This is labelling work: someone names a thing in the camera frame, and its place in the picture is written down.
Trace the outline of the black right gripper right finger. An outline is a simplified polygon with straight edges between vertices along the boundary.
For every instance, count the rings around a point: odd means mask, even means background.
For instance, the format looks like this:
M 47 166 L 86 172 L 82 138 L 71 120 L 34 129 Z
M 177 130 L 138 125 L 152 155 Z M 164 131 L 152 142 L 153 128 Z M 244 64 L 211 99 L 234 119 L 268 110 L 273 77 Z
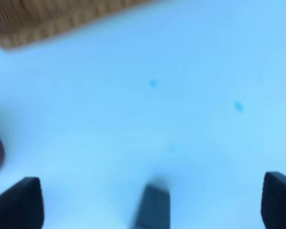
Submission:
M 280 172 L 265 173 L 261 216 L 266 229 L 286 229 L 286 176 Z

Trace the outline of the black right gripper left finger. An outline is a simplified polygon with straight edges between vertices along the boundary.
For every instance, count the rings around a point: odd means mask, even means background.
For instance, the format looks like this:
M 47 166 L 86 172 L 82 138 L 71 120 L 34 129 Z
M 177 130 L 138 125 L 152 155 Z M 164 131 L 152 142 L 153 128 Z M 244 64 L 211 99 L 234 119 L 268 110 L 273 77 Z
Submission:
M 0 194 L 0 229 L 41 229 L 43 223 L 39 178 L 25 177 Z

